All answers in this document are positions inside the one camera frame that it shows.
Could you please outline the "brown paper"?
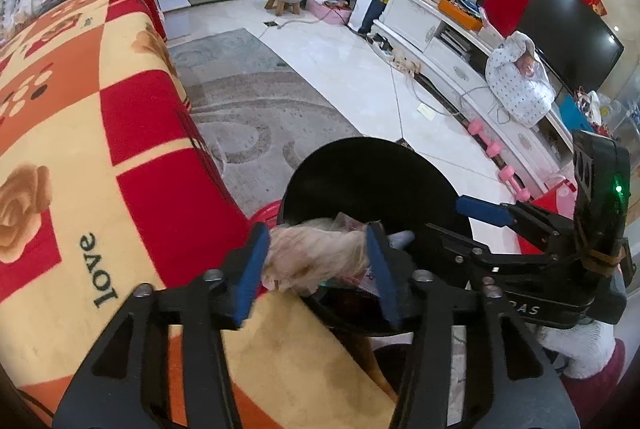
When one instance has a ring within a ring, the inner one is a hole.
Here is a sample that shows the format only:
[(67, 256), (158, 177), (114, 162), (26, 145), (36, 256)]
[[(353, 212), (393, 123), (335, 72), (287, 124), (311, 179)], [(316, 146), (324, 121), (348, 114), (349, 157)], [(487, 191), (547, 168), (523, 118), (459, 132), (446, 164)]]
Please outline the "brown paper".
[(349, 238), (332, 223), (310, 220), (272, 229), (262, 285), (269, 291), (314, 293), (321, 284), (335, 279), (345, 263)]

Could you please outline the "black trash bin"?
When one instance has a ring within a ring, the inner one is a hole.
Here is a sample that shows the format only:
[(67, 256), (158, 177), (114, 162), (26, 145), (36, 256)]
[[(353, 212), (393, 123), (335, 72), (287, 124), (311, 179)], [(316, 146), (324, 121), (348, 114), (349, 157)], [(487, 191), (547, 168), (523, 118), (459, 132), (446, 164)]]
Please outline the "black trash bin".
[[(462, 288), (468, 281), (459, 264), (440, 254), (430, 229), (437, 225), (471, 236), (469, 219), (456, 210), (458, 197), (446, 176), (410, 148), (379, 138), (349, 137), (304, 159), (286, 186), (278, 221), (334, 220), (344, 213), (359, 223), (381, 222), (386, 234), (410, 231), (414, 238), (404, 250), (414, 266)], [(399, 388), (409, 345), (390, 342), (375, 348), (372, 337), (392, 332), (375, 295), (338, 285), (321, 287), (304, 302), (370, 377)]]

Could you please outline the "pink dumbbell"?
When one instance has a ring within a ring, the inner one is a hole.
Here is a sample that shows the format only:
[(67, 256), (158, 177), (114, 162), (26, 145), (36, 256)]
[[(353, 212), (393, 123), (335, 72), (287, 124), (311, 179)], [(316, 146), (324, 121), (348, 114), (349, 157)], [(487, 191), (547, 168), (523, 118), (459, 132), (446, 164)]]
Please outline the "pink dumbbell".
[(466, 131), (477, 141), (478, 145), (484, 150), (485, 155), (495, 163), (499, 169), (498, 179), (510, 189), (515, 200), (530, 201), (532, 195), (530, 195), (528, 188), (516, 174), (514, 168), (504, 161), (501, 156), (502, 145), (497, 141), (491, 140), (484, 131), (483, 123), (478, 119), (474, 119), (466, 126)]

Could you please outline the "pink snack packet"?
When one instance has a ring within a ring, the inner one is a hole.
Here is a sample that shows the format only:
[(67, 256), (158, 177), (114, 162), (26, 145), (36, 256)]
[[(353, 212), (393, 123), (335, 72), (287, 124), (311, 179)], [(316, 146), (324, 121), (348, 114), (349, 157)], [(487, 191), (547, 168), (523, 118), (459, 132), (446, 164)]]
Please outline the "pink snack packet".
[(337, 232), (347, 234), (349, 238), (345, 263), (335, 279), (341, 285), (357, 288), (378, 297), (380, 295), (378, 285), (376, 285), (367, 254), (367, 224), (340, 212), (334, 219), (332, 227)]

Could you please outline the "white fluffy sleeve cuff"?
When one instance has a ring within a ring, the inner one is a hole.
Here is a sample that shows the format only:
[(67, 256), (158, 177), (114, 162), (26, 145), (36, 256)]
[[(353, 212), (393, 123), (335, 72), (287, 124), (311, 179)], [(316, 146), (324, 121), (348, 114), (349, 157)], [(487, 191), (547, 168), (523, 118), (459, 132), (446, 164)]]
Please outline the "white fluffy sleeve cuff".
[(600, 321), (570, 329), (540, 327), (536, 338), (544, 349), (563, 355), (566, 360), (563, 375), (578, 380), (603, 371), (616, 347), (614, 326)]

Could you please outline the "white dotted baby blanket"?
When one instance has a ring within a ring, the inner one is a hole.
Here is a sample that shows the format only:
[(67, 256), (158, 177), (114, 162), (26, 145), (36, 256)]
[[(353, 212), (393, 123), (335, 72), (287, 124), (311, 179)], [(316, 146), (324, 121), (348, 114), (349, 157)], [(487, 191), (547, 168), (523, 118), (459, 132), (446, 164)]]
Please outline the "white dotted baby blanket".
[(556, 92), (534, 42), (514, 31), (488, 56), (485, 79), (509, 115), (533, 128), (551, 110)]

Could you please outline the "black television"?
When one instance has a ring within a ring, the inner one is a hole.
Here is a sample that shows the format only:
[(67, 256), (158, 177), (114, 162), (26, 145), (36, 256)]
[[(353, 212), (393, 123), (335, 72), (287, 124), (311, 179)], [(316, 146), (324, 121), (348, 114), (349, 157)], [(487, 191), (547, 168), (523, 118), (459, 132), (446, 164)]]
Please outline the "black television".
[(583, 0), (528, 0), (518, 31), (533, 40), (570, 91), (599, 89), (624, 51), (620, 39)]

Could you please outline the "white tv cabinet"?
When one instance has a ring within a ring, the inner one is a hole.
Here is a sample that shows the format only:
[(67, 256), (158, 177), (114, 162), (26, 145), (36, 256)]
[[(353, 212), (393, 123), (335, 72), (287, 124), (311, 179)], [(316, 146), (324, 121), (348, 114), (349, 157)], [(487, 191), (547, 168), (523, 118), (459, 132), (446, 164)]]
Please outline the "white tv cabinet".
[(552, 106), (531, 128), (511, 117), (485, 80), (491, 46), (476, 32), (442, 14), (431, 0), (388, 0), (371, 32), (382, 41), (381, 55), (393, 55), (418, 74), (421, 84), (452, 107), (454, 118), (483, 123), (501, 146), (503, 162), (533, 196), (567, 176), (573, 149), (559, 109)]

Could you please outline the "red orange patterned blanket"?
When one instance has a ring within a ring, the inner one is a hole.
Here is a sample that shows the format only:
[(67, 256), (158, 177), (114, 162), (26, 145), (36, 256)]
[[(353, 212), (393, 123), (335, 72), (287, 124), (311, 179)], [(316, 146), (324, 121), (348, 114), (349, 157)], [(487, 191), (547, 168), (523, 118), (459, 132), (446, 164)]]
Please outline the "red orange patterned blanket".
[(1, 423), (47, 428), (137, 285), (245, 244), (156, 0), (69, 0), (1, 50)]

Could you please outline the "grey patterned rug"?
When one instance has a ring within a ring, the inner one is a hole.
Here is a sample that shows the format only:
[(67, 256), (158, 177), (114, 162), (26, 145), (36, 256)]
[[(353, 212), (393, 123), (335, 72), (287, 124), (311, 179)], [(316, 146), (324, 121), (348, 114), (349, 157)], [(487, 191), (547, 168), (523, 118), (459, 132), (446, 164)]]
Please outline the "grey patterned rug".
[(245, 29), (169, 50), (191, 116), (246, 215), (282, 198), (309, 154), (358, 130)]

